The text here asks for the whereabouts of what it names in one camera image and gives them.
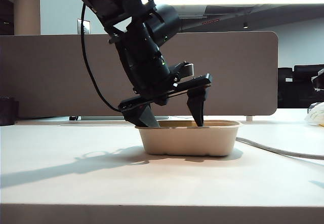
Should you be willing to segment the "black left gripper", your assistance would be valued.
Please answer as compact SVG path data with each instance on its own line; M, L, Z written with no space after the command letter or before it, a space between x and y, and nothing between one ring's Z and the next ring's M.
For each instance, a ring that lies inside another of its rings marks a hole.
M139 127L159 127L149 104L164 106L170 98L186 94L187 106L196 125L204 126L204 102L213 80L212 75L207 73L195 77L192 66L171 66L169 70L169 76L159 83L134 87L136 96L118 105L126 121Z

